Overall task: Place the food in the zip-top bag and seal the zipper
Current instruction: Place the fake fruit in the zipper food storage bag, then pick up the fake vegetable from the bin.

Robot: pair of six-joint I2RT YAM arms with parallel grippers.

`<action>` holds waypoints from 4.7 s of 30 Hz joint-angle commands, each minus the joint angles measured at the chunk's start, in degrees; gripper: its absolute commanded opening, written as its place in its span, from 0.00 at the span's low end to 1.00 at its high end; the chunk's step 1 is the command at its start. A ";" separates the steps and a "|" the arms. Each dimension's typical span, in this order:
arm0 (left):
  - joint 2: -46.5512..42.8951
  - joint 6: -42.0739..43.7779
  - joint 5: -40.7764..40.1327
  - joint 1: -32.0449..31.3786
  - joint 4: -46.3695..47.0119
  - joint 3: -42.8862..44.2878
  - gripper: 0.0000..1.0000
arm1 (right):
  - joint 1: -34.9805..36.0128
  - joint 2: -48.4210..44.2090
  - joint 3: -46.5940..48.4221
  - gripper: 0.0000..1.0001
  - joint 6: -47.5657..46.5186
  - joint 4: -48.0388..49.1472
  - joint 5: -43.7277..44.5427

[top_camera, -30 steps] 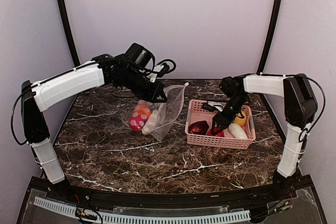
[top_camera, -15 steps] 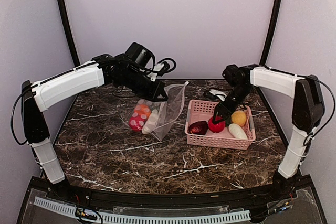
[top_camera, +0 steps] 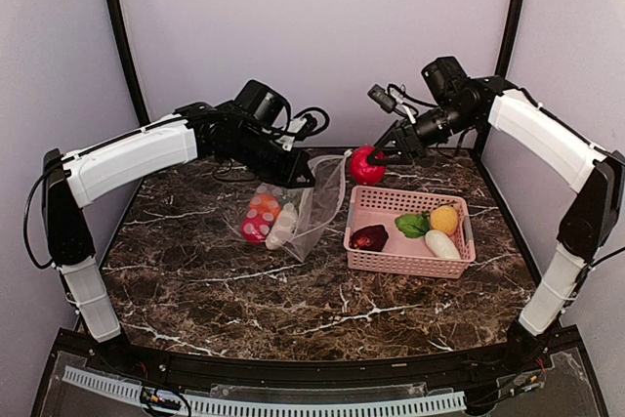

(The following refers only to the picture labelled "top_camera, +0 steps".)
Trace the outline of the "red toy apple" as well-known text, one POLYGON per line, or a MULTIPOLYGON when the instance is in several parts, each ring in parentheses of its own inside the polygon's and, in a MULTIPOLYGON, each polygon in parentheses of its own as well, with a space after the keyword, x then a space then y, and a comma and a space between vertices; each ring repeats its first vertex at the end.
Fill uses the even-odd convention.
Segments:
POLYGON ((247 242, 255 245, 263 244, 274 222, 275 215, 272 212, 250 209, 243 218, 240 231, 247 242))

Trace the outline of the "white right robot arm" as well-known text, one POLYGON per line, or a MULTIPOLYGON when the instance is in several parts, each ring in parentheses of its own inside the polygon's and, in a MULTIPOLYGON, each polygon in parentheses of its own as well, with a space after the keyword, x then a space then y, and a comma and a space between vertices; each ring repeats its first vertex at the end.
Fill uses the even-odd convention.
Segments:
POLYGON ((537 337, 574 302, 587 275, 605 260, 598 253, 619 218, 624 158, 572 130, 504 78, 436 79, 430 87, 437 106, 394 122, 375 142, 370 163, 410 163, 425 156, 428 147, 485 125, 538 157, 570 194, 552 261, 517 319, 519 328, 537 337))

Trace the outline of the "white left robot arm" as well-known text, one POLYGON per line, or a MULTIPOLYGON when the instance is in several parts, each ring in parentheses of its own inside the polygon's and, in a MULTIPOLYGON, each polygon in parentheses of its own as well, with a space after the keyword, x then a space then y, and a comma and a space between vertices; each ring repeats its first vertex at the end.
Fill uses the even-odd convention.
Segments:
POLYGON ((101 344, 101 360, 114 372, 131 373, 138 354, 119 338, 122 326, 104 285, 84 208, 152 173, 204 157, 236 162, 275 186, 309 188, 314 183, 309 156, 293 145, 315 125, 308 112, 275 128, 233 102, 196 103, 103 143, 46 154, 42 217, 50 261, 91 337, 101 344))

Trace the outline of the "clear zip top bag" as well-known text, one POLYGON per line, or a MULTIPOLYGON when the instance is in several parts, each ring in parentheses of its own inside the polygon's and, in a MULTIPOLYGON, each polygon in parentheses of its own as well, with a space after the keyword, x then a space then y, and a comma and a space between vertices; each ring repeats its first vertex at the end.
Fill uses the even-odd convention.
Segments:
POLYGON ((315 176, 315 184, 311 188, 281 188, 267 183, 258 185, 240 216, 239 234, 242 236, 241 223, 250 210, 249 204, 254 195, 267 193, 274 196, 281 210, 291 202, 298 212, 298 224, 292 239, 275 250, 281 249, 298 261, 305 261, 341 209, 347 187, 346 166, 352 153, 348 149, 342 155, 314 157, 310 161, 315 176))

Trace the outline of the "orange toy fruit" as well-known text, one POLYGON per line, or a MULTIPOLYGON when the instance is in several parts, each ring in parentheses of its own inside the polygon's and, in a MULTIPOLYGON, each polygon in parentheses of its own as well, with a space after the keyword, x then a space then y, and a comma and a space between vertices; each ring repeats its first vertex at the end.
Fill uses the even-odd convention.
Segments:
POLYGON ((254 195, 250 201, 249 208, 256 210, 259 214, 270 213, 274 218, 281 212, 279 201, 267 193, 254 195))

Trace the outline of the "white toy radish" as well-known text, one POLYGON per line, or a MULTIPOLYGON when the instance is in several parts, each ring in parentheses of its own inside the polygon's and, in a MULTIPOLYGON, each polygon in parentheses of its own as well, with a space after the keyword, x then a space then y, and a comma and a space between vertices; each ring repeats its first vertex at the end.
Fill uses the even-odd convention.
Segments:
POLYGON ((461 255, 453 241, 442 231, 431 229, 425 234, 427 247, 439 259, 460 260, 461 255))

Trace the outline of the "red toy pomegranate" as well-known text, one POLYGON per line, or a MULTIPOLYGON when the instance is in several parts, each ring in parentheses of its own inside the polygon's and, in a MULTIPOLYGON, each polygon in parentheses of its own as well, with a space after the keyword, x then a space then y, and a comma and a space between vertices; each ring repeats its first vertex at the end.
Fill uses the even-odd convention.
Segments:
POLYGON ((367 160, 373 150, 373 146, 361 146, 351 155, 350 174, 359 185, 375 186, 385 176, 385 166, 371 165, 367 160))

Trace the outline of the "white toy cabbage with leaves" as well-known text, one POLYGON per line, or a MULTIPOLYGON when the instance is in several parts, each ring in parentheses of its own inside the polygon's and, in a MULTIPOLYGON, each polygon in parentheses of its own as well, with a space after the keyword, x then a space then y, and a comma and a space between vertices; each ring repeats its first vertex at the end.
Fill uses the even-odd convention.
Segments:
POLYGON ((286 203, 266 238, 266 247, 269 250, 275 250, 290 241, 294 235, 298 220, 299 216, 295 205, 291 202, 286 203))

